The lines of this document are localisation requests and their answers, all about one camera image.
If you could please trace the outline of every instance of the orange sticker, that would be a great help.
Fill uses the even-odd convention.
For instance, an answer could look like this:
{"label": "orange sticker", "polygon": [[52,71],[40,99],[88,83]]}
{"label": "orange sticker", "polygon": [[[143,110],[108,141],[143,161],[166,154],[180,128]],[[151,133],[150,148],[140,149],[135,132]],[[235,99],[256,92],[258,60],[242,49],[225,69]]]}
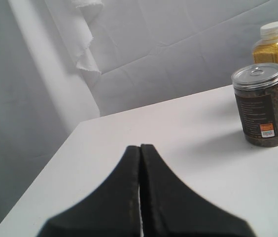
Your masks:
{"label": "orange sticker", "polygon": [[261,132],[272,131],[274,129],[272,123],[261,124],[260,127],[261,127]]}

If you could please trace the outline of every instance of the product label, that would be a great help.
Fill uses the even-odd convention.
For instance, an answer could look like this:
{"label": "product label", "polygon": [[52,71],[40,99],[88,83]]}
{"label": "product label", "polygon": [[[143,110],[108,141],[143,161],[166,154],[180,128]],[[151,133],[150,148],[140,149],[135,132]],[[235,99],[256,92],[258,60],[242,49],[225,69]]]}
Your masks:
{"label": "product label", "polygon": [[252,138],[267,139],[278,135],[272,96],[240,97],[236,95],[243,132]]}

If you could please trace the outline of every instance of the white bottle cap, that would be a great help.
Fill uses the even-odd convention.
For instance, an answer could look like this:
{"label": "white bottle cap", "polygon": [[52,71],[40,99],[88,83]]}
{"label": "white bottle cap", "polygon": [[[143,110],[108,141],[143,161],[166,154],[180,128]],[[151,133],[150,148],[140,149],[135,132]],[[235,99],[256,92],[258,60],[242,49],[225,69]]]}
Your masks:
{"label": "white bottle cap", "polygon": [[278,36],[278,21],[269,23],[261,27],[261,38],[270,39]]}

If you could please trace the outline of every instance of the white fabric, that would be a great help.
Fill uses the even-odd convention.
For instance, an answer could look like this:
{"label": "white fabric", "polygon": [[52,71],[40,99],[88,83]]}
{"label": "white fabric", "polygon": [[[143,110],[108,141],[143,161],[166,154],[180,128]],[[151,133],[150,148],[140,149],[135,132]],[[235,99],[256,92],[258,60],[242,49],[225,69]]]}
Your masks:
{"label": "white fabric", "polygon": [[102,115],[228,85],[278,0],[103,0],[90,29]]}
{"label": "white fabric", "polygon": [[59,29],[44,0],[0,0],[0,221],[72,130],[99,116],[70,58],[84,42],[66,45]]}

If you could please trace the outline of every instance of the white table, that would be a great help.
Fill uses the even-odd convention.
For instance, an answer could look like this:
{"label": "white table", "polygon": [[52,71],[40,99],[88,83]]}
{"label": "white table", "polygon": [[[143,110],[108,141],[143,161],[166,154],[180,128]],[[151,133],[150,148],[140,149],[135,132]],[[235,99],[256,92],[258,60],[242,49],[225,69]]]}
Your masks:
{"label": "white table", "polygon": [[244,139],[231,86],[82,122],[2,221],[0,237],[35,237],[47,218],[90,194],[127,145],[141,143],[259,237],[278,237],[278,147]]}

